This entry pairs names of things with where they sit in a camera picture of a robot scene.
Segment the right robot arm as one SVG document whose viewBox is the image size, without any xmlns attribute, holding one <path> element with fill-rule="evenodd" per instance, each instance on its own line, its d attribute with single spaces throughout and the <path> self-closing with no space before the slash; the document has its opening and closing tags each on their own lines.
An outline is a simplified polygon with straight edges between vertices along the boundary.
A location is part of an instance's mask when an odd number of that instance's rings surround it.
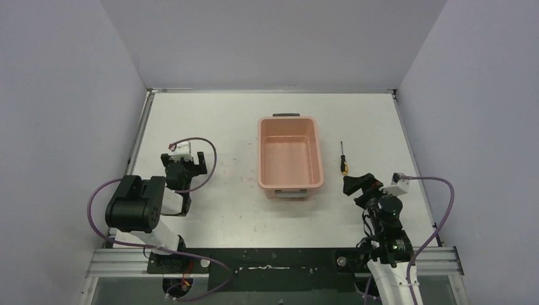
<svg viewBox="0 0 539 305">
<path fill-rule="evenodd" d="M 351 196 L 366 213 L 367 226 L 365 250 L 358 254 L 359 266 L 371 273 L 383 304 L 422 304 L 413 261 L 412 243 L 400 221 L 403 203 L 399 196 L 407 194 L 409 182 L 393 175 L 389 185 L 368 173 L 360 177 L 343 177 L 343 193 Z"/>
</svg>

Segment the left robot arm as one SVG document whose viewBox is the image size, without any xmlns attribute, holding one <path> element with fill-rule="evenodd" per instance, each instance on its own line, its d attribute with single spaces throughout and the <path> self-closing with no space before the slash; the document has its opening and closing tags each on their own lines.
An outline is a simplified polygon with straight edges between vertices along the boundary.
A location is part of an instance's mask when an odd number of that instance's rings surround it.
<svg viewBox="0 0 539 305">
<path fill-rule="evenodd" d="M 164 176 L 143 179 L 126 175 L 121 180 L 106 208 L 106 224 L 130 233 L 149 245 L 149 259 L 173 274 L 184 272 L 192 261 L 185 252 L 184 239 L 172 232 L 161 220 L 162 215 L 184 217 L 191 207 L 191 182 L 194 177 L 208 174 L 205 155 L 196 153 L 197 162 L 189 152 L 162 154 Z M 164 252 L 159 248 L 169 249 Z"/>
</svg>

